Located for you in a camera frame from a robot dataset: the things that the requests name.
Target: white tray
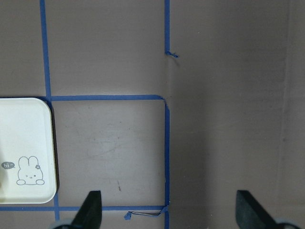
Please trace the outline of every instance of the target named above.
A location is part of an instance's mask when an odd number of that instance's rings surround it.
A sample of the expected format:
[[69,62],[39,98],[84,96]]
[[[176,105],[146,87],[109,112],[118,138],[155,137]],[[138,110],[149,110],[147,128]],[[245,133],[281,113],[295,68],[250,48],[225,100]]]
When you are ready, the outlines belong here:
[[49,107],[36,98],[0,99],[0,203],[45,203],[56,192]]

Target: rabbit face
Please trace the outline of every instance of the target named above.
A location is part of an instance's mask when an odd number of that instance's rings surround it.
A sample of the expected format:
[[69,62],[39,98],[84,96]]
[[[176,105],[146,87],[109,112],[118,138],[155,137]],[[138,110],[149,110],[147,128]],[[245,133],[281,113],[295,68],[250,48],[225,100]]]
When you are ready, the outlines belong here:
[[35,156],[19,159],[18,185],[43,185],[43,174]]

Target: speech bubble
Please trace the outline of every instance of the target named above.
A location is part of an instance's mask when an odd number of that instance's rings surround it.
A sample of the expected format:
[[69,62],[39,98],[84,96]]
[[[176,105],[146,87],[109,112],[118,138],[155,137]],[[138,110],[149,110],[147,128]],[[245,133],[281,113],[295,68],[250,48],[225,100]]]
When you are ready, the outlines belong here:
[[6,162],[3,162],[1,164],[2,168],[4,169],[11,169],[11,168],[14,168],[15,167],[15,164],[13,162],[9,162],[9,161],[6,161]]

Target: cartoon rabbit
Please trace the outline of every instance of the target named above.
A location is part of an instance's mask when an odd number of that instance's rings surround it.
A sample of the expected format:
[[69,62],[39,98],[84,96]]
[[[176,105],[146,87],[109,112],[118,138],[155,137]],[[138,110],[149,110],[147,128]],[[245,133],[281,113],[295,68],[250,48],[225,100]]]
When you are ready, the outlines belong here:
[[19,158],[17,185],[43,185],[43,174],[35,156]]

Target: rabbit ear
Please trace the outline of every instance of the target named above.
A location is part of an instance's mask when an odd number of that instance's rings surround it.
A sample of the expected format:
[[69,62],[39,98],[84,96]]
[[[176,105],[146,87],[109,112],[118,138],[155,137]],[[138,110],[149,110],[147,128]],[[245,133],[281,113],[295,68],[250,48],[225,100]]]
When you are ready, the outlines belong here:
[[29,160],[27,157],[22,156],[21,158],[19,158],[19,167],[28,167],[29,166]]
[[38,165],[38,159],[35,156],[30,156],[29,157],[29,166],[36,166]]

